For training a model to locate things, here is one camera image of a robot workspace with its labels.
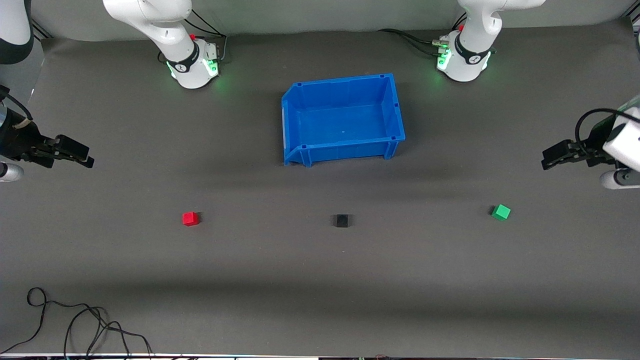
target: blue plastic bin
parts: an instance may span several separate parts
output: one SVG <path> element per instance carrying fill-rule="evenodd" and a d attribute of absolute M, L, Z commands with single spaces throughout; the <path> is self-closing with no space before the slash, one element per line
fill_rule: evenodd
<path fill-rule="evenodd" d="M 295 83 L 282 97 L 284 165 L 396 153 L 404 127 L 392 74 Z"/>

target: connector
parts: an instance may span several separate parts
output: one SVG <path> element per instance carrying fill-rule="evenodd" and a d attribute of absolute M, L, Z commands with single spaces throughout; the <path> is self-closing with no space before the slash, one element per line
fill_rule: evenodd
<path fill-rule="evenodd" d="M 449 48 L 449 42 L 446 41 L 446 40 L 432 40 L 431 41 L 431 45 L 437 46 L 437 47 L 442 47 L 444 49 L 448 49 Z"/>

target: gray backdrop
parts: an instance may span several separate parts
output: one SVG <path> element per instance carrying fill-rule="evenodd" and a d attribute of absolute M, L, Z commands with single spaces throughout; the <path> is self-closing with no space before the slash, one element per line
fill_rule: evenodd
<path fill-rule="evenodd" d="M 507 28 L 597 24 L 618 18 L 635 0 L 548 0 L 501 12 Z M 104 41 L 147 39 L 112 19 L 102 0 L 33 0 L 33 16 L 55 37 Z M 229 35 L 304 31 L 444 29 L 463 13 L 456 0 L 193 0 L 193 9 Z M 190 21 L 207 28 L 195 15 Z M 202 34 L 185 24 L 188 31 Z"/>
<path fill-rule="evenodd" d="M 24 297 L 43 286 L 156 352 L 637 359 L 640 192 L 600 187 L 607 167 L 540 166 L 585 111 L 637 93 L 630 24 L 495 46 L 463 84 L 393 34 L 232 37 L 220 78 L 185 90 L 149 41 L 46 42 L 29 107 L 96 163 L 24 164 L 0 186 L 0 344 L 34 331 Z M 292 83 L 384 72 L 407 134 L 394 159 L 282 165 Z M 74 313 L 51 308 L 16 351 L 61 351 Z M 93 331 L 81 320 L 72 349 Z"/>

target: cable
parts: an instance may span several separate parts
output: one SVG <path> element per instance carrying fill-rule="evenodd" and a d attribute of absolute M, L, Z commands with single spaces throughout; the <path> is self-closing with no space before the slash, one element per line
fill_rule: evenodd
<path fill-rule="evenodd" d="M 225 37 L 225 45 L 223 45 L 222 47 L 222 56 L 220 56 L 220 61 L 225 59 L 225 56 L 227 55 L 227 41 L 228 41 L 229 37 Z"/>
<path fill-rule="evenodd" d="M 37 21 L 31 19 L 31 22 L 34 26 L 38 27 L 38 31 L 41 32 L 46 38 L 52 38 L 53 35 L 51 35 L 50 32 L 48 32 L 42 25 L 40 25 Z"/>
<path fill-rule="evenodd" d="M 220 35 L 221 37 L 227 37 L 226 35 L 224 35 L 223 33 L 219 32 L 218 29 L 214 28 L 213 26 L 211 26 L 211 24 L 209 24 L 205 19 L 202 18 L 202 16 L 200 16 L 198 13 L 196 13 L 195 10 L 191 11 L 194 15 L 196 15 L 200 20 L 202 20 L 202 22 L 204 22 L 205 24 L 207 24 L 207 26 L 209 26 L 211 29 L 213 29 L 213 31 L 217 32 L 218 35 Z"/>
<path fill-rule="evenodd" d="M 451 26 L 452 30 L 455 30 L 458 27 L 458 25 L 460 25 L 464 20 L 467 19 L 465 17 L 466 14 L 467 14 L 467 12 L 463 12 L 462 15 L 460 15 L 460 17 L 458 17 L 458 20 L 456 20 L 456 22 L 453 24 L 453 26 Z"/>
<path fill-rule="evenodd" d="M 42 29 L 40 29 L 38 26 L 36 26 L 36 24 L 33 24 L 33 29 L 36 30 L 37 32 L 39 32 L 42 35 L 42 37 L 49 38 L 47 36 L 47 34 L 44 31 L 42 31 Z"/>
<path fill-rule="evenodd" d="M 584 122 L 584 120 L 589 117 L 589 115 L 595 114 L 595 113 L 615 114 L 618 116 L 626 117 L 631 121 L 640 123 L 640 119 L 638 119 L 637 117 L 633 117 L 628 113 L 623 113 L 620 110 L 609 109 L 609 108 L 597 108 L 597 109 L 593 109 L 585 112 L 584 115 L 581 116 L 580 119 L 578 119 L 578 123 L 576 123 L 575 125 L 575 142 L 578 144 L 578 147 L 580 147 L 580 150 L 582 150 L 584 154 L 589 154 L 589 152 L 587 151 L 587 149 L 585 149 L 584 145 L 582 144 L 582 140 L 580 139 L 580 127 L 582 126 L 582 123 Z"/>
<path fill-rule="evenodd" d="M 187 22 L 187 24 L 189 24 L 189 25 L 193 26 L 194 28 L 196 28 L 196 29 L 198 29 L 198 30 L 200 30 L 200 31 L 204 31 L 204 32 L 205 32 L 205 33 L 207 33 L 207 34 L 216 35 L 216 36 L 218 36 L 218 37 L 224 37 L 222 34 L 219 34 L 219 33 L 213 33 L 213 32 L 211 32 L 211 31 L 209 31 L 209 30 L 205 30 L 205 29 L 203 29 L 203 28 L 201 28 L 201 27 L 199 27 L 199 26 L 197 26 L 197 25 L 194 25 L 191 21 L 188 21 L 187 19 L 184 19 L 184 20 Z"/>
<path fill-rule="evenodd" d="M 631 13 L 633 13 L 636 9 L 638 9 L 638 6 L 640 6 L 640 3 L 637 3 L 633 9 L 629 10 L 627 12 L 627 16 L 631 15 Z"/>
<path fill-rule="evenodd" d="M 417 38 L 409 33 L 407 33 L 406 31 L 402 31 L 402 30 L 398 30 L 398 29 L 380 29 L 378 31 L 382 31 L 385 33 L 394 33 L 394 34 L 398 34 L 404 38 L 409 38 L 415 42 L 419 42 L 421 44 L 426 44 L 426 45 L 431 45 L 431 41 L 429 40 L 423 40 L 421 38 Z"/>
<path fill-rule="evenodd" d="M 425 49 L 419 47 L 416 43 L 414 43 L 414 42 L 417 42 L 417 43 L 423 44 L 423 45 L 431 45 L 431 42 L 428 41 L 428 40 L 423 40 L 421 38 L 417 38 L 417 37 L 405 32 L 405 31 L 401 31 L 401 30 L 398 30 L 398 29 L 380 29 L 378 31 L 382 31 L 384 33 L 398 34 L 398 35 L 400 35 L 400 37 L 405 39 L 409 43 L 409 45 L 413 46 L 414 48 L 416 48 L 421 53 L 427 54 L 427 55 L 430 55 L 430 56 L 439 56 L 439 54 L 432 53 L 431 51 L 426 51 Z"/>
<path fill-rule="evenodd" d="M 43 297 L 43 301 L 41 304 L 34 304 L 31 301 L 31 296 L 35 291 L 39 291 L 42 294 Z M 125 348 L 125 351 L 127 352 L 128 356 L 131 356 L 131 351 L 129 350 L 129 346 L 127 345 L 126 339 L 125 339 L 125 335 L 128 336 L 136 336 L 141 338 L 144 342 L 145 342 L 145 346 L 147 348 L 147 353 L 149 354 L 149 357 L 151 357 L 151 353 L 153 353 L 153 350 L 151 349 L 151 345 L 149 344 L 149 342 L 147 341 L 147 339 L 140 335 L 140 334 L 135 334 L 133 332 L 129 332 L 129 331 L 125 331 L 122 329 L 122 326 L 120 325 L 119 322 L 116 321 L 112 321 L 112 322 L 106 322 L 105 321 L 105 317 L 103 317 L 102 313 L 100 313 L 100 311 L 103 311 L 105 314 L 107 313 L 106 309 L 104 309 L 101 306 L 89 306 L 88 304 L 85 304 L 84 302 L 79 303 L 79 304 L 74 304 L 74 305 L 67 305 L 67 304 L 63 304 L 61 302 L 55 301 L 55 300 L 47 300 L 47 294 L 44 291 L 44 289 L 39 288 L 39 287 L 35 287 L 35 288 L 31 288 L 29 290 L 29 292 L 27 292 L 27 304 L 29 304 L 30 306 L 33 307 L 40 307 L 42 306 L 42 312 L 40 313 L 40 323 L 38 324 L 38 329 L 36 329 L 36 331 L 33 333 L 33 335 L 25 340 L 25 341 L 21 341 L 19 343 L 16 343 L 12 346 L 10 346 L 9 348 L 7 348 L 6 350 L 0 352 L 0 354 L 3 354 L 5 352 L 9 352 L 11 349 L 28 343 L 29 341 L 33 340 L 39 333 L 40 330 L 42 329 L 42 324 L 44 323 L 44 314 L 46 312 L 47 309 L 47 305 L 49 304 L 56 304 L 58 306 L 61 307 L 77 307 L 77 306 L 83 306 L 84 309 L 82 309 L 78 314 L 76 314 L 73 319 L 71 319 L 71 322 L 69 323 L 69 326 L 67 327 L 67 332 L 65 333 L 65 342 L 64 342 L 64 347 L 63 347 L 63 354 L 64 354 L 64 358 L 67 358 L 67 343 L 69 340 L 69 336 L 71 334 L 71 328 L 73 328 L 74 322 L 76 321 L 76 319 L 78 319 L 78 317 L 80 317 L 82 314 L 89 312 L 96 320 L 98 320 L 98 326 L 95 332 L 95 335 L 92 339 L 91 344 L 89 345 L 89 347 L 87 348 L 86 351 L 86 358 L 89 358 L 89 354 L 91 354 L 91 351 L 93 350 L 93 347 L 95 346 L 95 344 L 98 342 L 98 340 L 100 339 L 100 337 L 105 334 L 108 331 L 113 331 L 113 332 L 117 332 L 120 334 L 120 337 L 122 339 L 122 344 Z"/>
<path fill-rule="evenodd" d="M 164 64 L 164 61 L 160 60 L 160 55 L 162 55 L 162 51 L 158 51 L 158 55 L 156 56 L 156 58 L 158 59 L 158 62 L 161 64 Z"/>
<path fill-rule="evenodd" d="M 24 105 L 22 105 L 20 101 L 16 100 L 13 96 L 9 95 L 8 92 L 5 92 L 4 90 L 0 89 L 0 96 L 4 96 L 7 99 L 11 100 L 12 103 L 16 104 L 20 109 L 22 109 L 24 114 L 27 116 L 27 119 L 33 120 L 33 117 L 31 116 L 31 113 L 29 112 L 29 110 Z"/>

